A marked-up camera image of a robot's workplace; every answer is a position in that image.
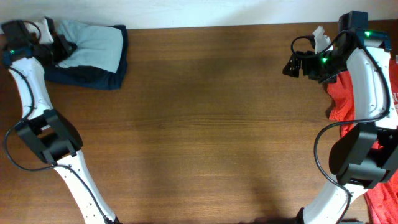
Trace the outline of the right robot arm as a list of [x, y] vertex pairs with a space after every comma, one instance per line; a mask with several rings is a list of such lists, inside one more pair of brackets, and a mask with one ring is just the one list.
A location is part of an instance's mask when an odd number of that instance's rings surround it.
[[334, 39], [322, 27], [308, 36], [312, 49], [293, 51], [283, 69], [290, 77], [306, 75], [334, 82], [349, 72], [353, 86], [352, 129], [332, 147], [326, 184], [302, 207], [295, 223], [343, 223], [351, 203], [397, 170], [397, 112], [389, 78], [391, 39], [368, 27], [368, 14], [351, 11], [338, 20]]

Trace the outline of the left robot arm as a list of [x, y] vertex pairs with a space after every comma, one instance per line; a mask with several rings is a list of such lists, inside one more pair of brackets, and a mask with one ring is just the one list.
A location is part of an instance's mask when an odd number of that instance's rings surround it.
[[19, 92], [22, 117], [11, 128], [43, 162], [42, 170], [55, 170], [65, 181], [85, 223], [119, 223], [102, 198], [83, 155], [83, 141], [76, 128], [53, 108], [44, 66], [69, 57], [76, 49], [55, 31], [53, 20], [13, 20], [1, 24], [7, 44], [2, 63]]

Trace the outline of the light grey-green t-shirt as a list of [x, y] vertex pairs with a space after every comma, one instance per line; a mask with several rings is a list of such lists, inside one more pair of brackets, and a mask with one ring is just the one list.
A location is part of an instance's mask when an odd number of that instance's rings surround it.
[[76, 45], [76, 50], [59, 67], [91, 66], [116, 72], [123, 49], [122, 32], [113, 27], [94, 26], [78, 21], [62, 20], [57, 32]]

